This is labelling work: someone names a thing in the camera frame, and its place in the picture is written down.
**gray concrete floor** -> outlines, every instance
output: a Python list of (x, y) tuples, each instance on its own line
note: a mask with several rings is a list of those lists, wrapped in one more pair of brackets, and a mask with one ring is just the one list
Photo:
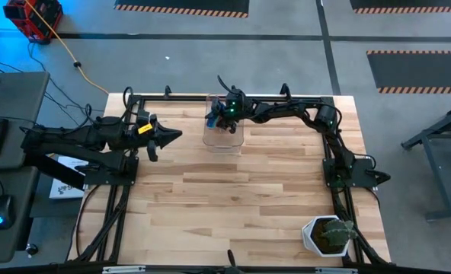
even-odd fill
[[(0, 31), (14, 26), (3, 18)], [(113, 0), (62, 1), (62, 33), (268, 34), (321, 35), (315, 0), (251, 0), (250, 18), (114, 11)], [(354, 14), (349, 1), (324, 0), (332, 36), (451, 37), (451, 14)], [(111, 92), (126, 86), (138, 92), (216, 93), (215, 75), (252, 94), (275, 94), (282, 83), (294, 94), (332, 94), (322, 41), (288, 40), (67, 40), (88, 76)], [(27, 40), (0, 37), (0, 61), (27, 71), (40, 67), (29, 59)], [(367, 62), (369, 49), (451, 49), (451, 43), (333, 42), (341, 93), (356, 98), (367, 151), (392, 179), (379, 188), (382, 217), (392, 261), (401, 266), (451, 270), (451, 219), (427, 223), (424, 213), (442, 201), (421, 148), (402, 151), (399, 143), (435, 123), (451, 109), (451, 94), (378, 94)], [(86, 84), (65, 50), (53, 41), (37, 46), (54, 80), (80, 104), (103, 109), (106, 96)], [(53, 87), (58, 101), (64, 97)], [(48, 126), (73, 126), (50, 101), (38, 119)], [(71, 114), (82, 119), (78, 110)], [(17, 253), (0, 267), (62, 262), (70, 245), (74, 218), (38, 218), (30, 241), (40, 253)]]

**wooden tabletop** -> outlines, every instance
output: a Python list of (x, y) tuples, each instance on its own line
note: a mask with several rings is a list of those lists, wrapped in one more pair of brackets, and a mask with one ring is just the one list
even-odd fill
[[(343, 113), (346, 146), (365, 153), (354, 98), (338, 96), (334, 103)], [(150, 162), (144, 148), (139, 152), (119, 264), (225, 266), (231, 249), (240, 266), (341, 265), (306, 250), (300, 233), (314, 216), (334, 213), (320, 134), (294, 117), (245, 121), (241, 152), (218, 154), (203, 144), (204, 102), (148, 102), (146, 109), (183, 135), (158, 150), (158, 162)], [(123, 111), (122, 94), (109, 95), (105, 115)], [(82, 250), (102, 226), (109, 189), (101, 186), (84, 210)], [(389, 260), (376, 200), (365, 189), (353, 188), (352, 195), (360, 230)], [(73, 244), (69, 259), (75, 254)]]

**transparent cup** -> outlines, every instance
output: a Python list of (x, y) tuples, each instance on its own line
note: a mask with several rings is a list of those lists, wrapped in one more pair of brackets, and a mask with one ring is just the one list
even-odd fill
[[(225, 103), (223, 95), (210, 94), (205, 101), (205, 115), (212, 109), (212, 102), (219, 100)], [(237, 123), (235, 133), (230, 133), (229, 129), (210, 129), (207, 127), (206, 119), (203, 122), (203, 143), (207, 146), (207, 151), (215, 153), (239, 153), (241, 145), (244, 143), (244, 120)]]

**computer mouse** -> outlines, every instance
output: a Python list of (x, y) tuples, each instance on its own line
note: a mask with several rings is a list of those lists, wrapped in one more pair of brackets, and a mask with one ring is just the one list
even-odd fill
[(14, 197), (11, 195), (0, 195), (0, 230), (9, 229), (14, 222)]

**green plant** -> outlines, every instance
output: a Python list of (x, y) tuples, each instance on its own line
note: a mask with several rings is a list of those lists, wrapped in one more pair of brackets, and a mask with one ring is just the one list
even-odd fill
[(350, 239), (357, 237), (353, 227), (352, 221), (333, 219), (324, 225), (324, 233), (321, 236), (328, 240), (330, 246), (344, 246)]

